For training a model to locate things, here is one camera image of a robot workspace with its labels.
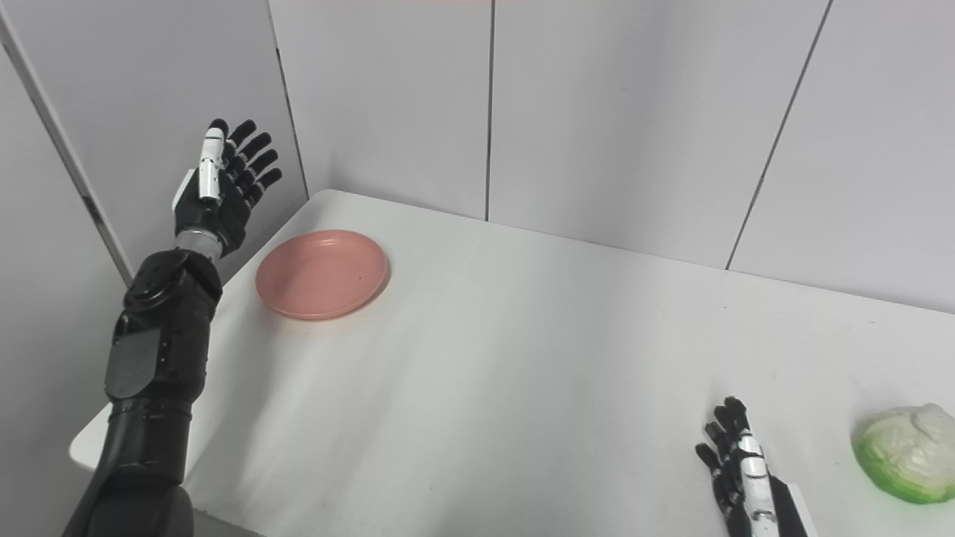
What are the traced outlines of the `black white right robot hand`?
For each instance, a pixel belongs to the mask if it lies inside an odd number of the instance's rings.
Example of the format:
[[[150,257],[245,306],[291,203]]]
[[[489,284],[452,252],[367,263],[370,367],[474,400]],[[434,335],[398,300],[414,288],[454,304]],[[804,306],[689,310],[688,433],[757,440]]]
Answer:
[[[695,452],[707,467],[713,497],[730,536],[808,536],[788,483],[771,472],[747,407],[724,398],[704,426]]]

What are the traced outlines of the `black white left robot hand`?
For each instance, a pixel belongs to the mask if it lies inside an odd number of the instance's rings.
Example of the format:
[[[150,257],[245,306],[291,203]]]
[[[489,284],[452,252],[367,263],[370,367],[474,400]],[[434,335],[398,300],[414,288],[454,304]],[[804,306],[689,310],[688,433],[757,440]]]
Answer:
[[[283,177],[269,132],[252,119],[234,128],[214,119],[172,203],[176,238],[201,233],[219,246],[218,258],[241,248],[252,210]]]

